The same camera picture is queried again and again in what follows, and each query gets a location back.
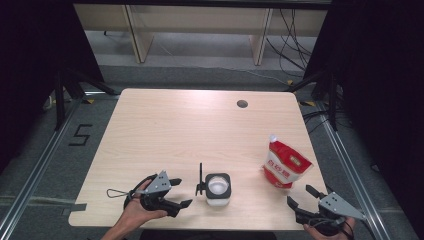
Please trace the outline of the light wooden desk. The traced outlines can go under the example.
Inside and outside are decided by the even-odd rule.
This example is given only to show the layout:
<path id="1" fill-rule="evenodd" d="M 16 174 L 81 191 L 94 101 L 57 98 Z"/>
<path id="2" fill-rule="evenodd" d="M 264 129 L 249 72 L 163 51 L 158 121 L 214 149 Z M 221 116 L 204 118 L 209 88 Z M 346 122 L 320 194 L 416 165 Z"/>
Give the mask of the light wooden desk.
<path id="1" fill-rule="evenodd" d="M 111 4 L 76 4 L 74 9 L 85 30 L 129 33 L 138 63 L 146 60 L 156 33 L 171 32 L 247 35 L 253 63 L 260 65 L 265 38 L 286 35 L 284 23 L 297 36 L 316 37 L 327 14 L 325 10 Z"/>

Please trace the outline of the black metal stand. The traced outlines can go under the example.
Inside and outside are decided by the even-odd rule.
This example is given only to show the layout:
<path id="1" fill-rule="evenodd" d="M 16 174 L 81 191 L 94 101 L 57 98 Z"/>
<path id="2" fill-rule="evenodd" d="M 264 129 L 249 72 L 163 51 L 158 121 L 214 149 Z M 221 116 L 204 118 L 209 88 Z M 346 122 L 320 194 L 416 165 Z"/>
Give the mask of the black metal stand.
<path id="1" fill-rule="evenodd" d="M 337 82 L 335 76 L 331 72 L 321 70 L 304 77 L 299 83 L 290 85 L 287 92 L 294 93 L 311 83 L 315 84 L 311 93 L 311 97 L 314 100 L 322 101 L 325 97 L 328 97 L 328 109 L 326 113 L 329 117 L 330 126 L 336 131 Z"/>
<path id="2" fill-rule="evenodd" d="M 62 127 L 66 119 L 64 90 L 68 92 L 72 99 L 81 100 L 86 96 L 80 85 L 81 82 L 88 83 L 108 95 L 119 95 L 118 91 L 108 87 L 102 81 L 98 81 L 71 68 L 62 68 L 55 75 L 54 92 L 56 97 L 56 130 L 59 130 Z"/>

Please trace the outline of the black curtain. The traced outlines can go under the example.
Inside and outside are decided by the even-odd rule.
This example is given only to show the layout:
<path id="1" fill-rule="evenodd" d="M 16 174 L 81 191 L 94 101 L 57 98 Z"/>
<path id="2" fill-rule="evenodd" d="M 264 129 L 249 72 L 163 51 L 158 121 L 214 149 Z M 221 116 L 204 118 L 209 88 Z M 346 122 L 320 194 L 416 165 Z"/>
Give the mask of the black curtain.
<path id="1" fill-rule="evenodd" d="M 73 1 L 0 0 L 0 173 L 65 69 L 103 79 Z"/>
<path id="2" fill-rule="evenodd" d="M 332 74 L 348 113 L 424 238 L 424 0 L 329 0 L 307 74 Z"/>

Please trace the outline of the person's left hand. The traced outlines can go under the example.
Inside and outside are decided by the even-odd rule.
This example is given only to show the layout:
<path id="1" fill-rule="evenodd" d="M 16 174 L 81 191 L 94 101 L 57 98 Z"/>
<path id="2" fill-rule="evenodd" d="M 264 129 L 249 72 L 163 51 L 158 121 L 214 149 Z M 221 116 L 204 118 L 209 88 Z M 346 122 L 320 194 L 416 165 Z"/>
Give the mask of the person's left hand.
<path id="1" fill-rule="evenodd" d="M 150 220 L 160 219 L 167 216 L 164 210 L 148 211 L 140 203 L 140 196 L 135 194 L 121 214 L 116 226 L 127 231 L 133 231 Z"/>

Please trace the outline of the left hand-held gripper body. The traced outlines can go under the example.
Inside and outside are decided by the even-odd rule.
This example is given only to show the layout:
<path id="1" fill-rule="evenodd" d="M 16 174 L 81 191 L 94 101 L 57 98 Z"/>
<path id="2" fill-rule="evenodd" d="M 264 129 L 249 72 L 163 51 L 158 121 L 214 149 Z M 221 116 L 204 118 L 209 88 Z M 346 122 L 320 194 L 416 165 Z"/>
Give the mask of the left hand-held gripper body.
<path id="1" fill-rule="evenodd" d="M 151 182 L 140 191 L 140 203 L 149 211 L 170 209 L 169 202 L 165 195 L 171 190 L 172 186 L 167 172 L 162 170 L 159 174 L 153 176 Z"/>

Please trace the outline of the aluminium floor rail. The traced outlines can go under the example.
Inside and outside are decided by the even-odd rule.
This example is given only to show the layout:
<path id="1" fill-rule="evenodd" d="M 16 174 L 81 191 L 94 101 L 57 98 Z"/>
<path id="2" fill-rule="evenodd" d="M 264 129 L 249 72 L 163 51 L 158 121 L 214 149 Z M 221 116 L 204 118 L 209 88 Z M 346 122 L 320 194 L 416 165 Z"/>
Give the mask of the aluminium floor rail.
<path id="1" fill-rule="evenodd" d="M 86 99 L 85 96 L 77 99 L 73 99 L 70 102 L 68 110 L 65 112 L 64 118 L 58 127 L 55 128 L 49 142 L 44 148 L 42 154 L 38 158 L 34 168 L 30 172 L 27 180 L 23 187 L 20 189 L 16 197 L 13 198 L 12 204 L 3 217 L 0 223 L 0 240 L 9 240 L 14 229 L 16 228 L 22 214 L 24 213 L 27 204 L 30 201 L 31 196 L 38 187 L 48 165 L 54 155 L 54 152 L 58 148 L 62 141 L 65 132 L 67 131 L 71 119 L 75 112 Z"/>
<path id="2" fill-rule="evenodd" d="M 383 219 L 366 190 L 358 171 L 355 169 L 338 132 L 333 128 L 330 120 L 324 120 L 323 125 L 375 239 L 391 240 Z"/>

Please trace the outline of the person's right hand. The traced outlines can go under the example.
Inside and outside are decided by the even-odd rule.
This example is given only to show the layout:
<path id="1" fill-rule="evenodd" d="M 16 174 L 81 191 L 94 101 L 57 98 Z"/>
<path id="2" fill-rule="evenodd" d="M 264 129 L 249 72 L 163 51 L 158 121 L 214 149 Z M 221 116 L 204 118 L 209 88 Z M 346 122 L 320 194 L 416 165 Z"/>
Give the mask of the person's right hand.
<path id="1" fill-rule="evenodd" d="M 325 236 L 308 224 L 304 224 L 303 228 L 314 240 L 354 240 L 353 229 L 355 224 L 356 221 L 353 218 L 347 218 L 343 225 L 343 231 L 333 236 Z"/>

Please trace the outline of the grey tape strip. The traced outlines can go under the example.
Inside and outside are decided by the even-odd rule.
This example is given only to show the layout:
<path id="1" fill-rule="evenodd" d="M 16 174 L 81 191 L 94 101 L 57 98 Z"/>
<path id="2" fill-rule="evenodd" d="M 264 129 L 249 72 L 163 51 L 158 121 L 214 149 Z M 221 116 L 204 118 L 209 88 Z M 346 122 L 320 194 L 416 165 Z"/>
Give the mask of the grey tape strip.
<path id="1" fill-rule="evenodd" d="M 69 216 L 72 212 L 85 211 L 87 207 L 86 203 L 83 204 L 72 204 L 69 207 L 66 207 L 62 211 L 63 216 Z"/>

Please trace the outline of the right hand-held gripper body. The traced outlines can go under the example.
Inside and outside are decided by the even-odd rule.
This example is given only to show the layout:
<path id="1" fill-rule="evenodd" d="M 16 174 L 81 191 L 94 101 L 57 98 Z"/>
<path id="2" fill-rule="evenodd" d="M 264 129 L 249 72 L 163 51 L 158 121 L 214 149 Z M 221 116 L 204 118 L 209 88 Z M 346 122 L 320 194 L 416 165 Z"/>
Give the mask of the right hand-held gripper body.
<path id="1" fill-rule="evenodd" d="M 323 235 L 336 235 L 343 231 L 348 217 L 365 220 L 366 217 L 357 208 L 344 200 L 335 192 L 318 199 L 318 211 L 308 212 L 307 216 L 295 215 L 298 224 L 308 224 Z"/>

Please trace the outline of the red and white sugar bag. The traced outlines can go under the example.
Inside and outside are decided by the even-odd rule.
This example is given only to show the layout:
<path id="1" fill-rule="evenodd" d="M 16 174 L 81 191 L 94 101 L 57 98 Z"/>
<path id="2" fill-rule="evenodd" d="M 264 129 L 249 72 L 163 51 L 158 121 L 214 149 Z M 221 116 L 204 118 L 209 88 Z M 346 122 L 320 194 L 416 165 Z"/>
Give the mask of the red and white sugar bag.
<path id="1" fill-rule="evenodd" d="M 291 189 L 313 163 L 295 149 L 269 136 L 268 155 L 262 165 L 266 179 L 276 188 Z"/>

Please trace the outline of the square glass jar black lid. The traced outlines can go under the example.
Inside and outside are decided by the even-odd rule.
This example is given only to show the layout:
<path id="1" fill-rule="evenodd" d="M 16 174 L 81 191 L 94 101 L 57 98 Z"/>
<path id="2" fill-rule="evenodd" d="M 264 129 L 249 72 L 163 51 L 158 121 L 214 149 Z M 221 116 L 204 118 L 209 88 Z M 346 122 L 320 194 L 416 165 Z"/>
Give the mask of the square glass jar black lid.
<path id="1" fill-rule="evenodd" d="M 203 177 L 203 164 L 199 164 L 199 183 L 195 195 L 206 193 L 209 206 L 221 207 L 230 202 L 232 195 L 231 178 L 227 173 L 212 173 Z"/>

